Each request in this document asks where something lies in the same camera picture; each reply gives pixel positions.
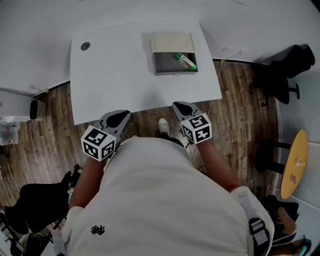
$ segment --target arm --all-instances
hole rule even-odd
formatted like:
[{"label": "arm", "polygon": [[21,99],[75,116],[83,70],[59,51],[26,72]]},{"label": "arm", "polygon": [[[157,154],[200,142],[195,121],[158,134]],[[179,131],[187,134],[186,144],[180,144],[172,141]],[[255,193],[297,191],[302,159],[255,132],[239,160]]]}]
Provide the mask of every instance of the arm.
[{"label": "arm", "polygon": [[197,147],[207,170],[207,175],[211,180],[228,192],[242,186],[238,175],[231,169],[209,140],[200,142],[197,144]]},{"label": "arm", "polygon": [[69,210],[74,206],[85,208],[99,192],[106,161],[97,161],[89,157],[74,188]]}]

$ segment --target plastic bag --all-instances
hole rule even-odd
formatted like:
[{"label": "plastic bag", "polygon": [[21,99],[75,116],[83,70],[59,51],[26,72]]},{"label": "plastic bag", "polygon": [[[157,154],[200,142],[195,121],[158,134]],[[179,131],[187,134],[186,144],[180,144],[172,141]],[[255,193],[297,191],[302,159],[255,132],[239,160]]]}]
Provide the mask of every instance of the plastic bag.
[{"label": "plastic bag", "polygon": [[0,124],[0,145],[17,144],[19,141],[19,133],[16,126],[5,127]]}]

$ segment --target screw hole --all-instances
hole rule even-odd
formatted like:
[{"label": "screw hole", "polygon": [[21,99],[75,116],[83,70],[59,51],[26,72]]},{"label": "screw hole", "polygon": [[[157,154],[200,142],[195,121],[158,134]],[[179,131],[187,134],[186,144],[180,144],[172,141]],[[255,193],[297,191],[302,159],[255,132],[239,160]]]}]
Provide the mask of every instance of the screw hole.
[{"label": "screw hole", "polygon": [[90,43],[89,42],[84,42],[82,45],[81,45],[81,50],[82,51],[86,51],[86,50],[88,50],[89,49],[89,47],[90,47]]}]

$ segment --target buckle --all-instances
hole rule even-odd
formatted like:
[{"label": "buckle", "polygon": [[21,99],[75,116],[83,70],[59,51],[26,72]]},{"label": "buckle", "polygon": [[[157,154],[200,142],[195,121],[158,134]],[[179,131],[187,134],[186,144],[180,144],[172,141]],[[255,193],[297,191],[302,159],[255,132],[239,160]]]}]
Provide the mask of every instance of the buckle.
[{"label": "buckle", "polygon": [[266,232],[266,226],[262,219],[252,218],[249,221],[250,233],[255,240],[257,246],[264,244],[269,241],[269,236]]}]

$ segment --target wall outlet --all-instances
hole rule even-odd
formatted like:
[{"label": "wall outlet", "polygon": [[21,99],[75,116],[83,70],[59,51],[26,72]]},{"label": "wall outlet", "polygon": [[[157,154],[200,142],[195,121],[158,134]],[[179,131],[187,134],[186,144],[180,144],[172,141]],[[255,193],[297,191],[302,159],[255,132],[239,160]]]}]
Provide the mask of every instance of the wall outlet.
[{"label": "wall outlet", "polygon": [[246,53],[247,51],[244,49],[241,49],[240,51],[238,51],[238,55],[243,55],[244,53]]}]

